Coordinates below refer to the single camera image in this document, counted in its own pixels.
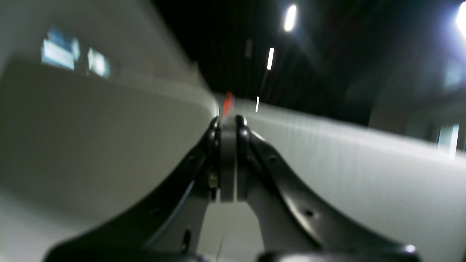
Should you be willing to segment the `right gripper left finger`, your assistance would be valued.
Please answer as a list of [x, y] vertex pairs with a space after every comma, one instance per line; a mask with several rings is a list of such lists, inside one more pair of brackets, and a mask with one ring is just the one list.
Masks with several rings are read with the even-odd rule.
[[233, 202], [237, 125], [214, 118], [200, 141], [141, 201], [49, 250], [45, 262], [207, 262], [196, 253], [205, 212]]

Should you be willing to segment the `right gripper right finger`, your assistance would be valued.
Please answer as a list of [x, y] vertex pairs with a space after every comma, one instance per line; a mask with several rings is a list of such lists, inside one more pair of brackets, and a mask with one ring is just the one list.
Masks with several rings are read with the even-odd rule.
[[310, 189], [280, 153], [235, 116], [237, 199], [258, 218], [258, 262], [419, 262], [416, 247], [382, 236]]

